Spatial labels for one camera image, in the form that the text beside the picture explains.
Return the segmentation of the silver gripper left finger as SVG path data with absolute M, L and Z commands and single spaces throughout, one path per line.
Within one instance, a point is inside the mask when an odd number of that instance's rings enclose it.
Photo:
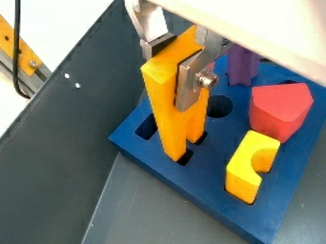
M 124 0 L 124 7 L 140 38 L 142 56 L 149 60 L 174 41 L 162 9 L 148 0 Z

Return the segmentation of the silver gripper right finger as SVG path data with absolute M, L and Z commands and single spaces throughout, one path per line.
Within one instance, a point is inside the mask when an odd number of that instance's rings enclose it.
M 185 112 L 197 102 L 201 89 L 212 89 L 217 83 L 217 75 L 207 66 L 233 45 L 221 35 L 197 26 L 194 43 L 201 48 L 178 64 L 176 72 L 176 109 Z

